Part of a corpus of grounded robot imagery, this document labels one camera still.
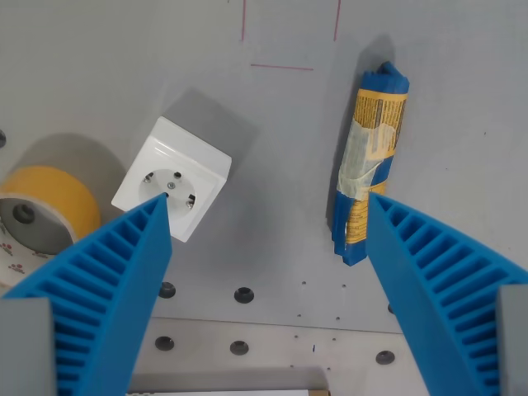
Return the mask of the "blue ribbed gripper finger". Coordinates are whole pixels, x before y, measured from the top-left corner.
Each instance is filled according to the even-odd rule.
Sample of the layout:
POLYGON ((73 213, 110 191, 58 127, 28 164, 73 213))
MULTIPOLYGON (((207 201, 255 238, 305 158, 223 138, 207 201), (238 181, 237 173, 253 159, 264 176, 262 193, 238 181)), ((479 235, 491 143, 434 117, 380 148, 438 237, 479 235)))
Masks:
POLYGON ((526 284, 526 270, 376 193, 366 251, 429 394, 499 395, 497 294, 526 284))
POLYGON ((100 227, 5 299, 51 305, 59 395, 124 395, 172 256, 167 195, 100 227))

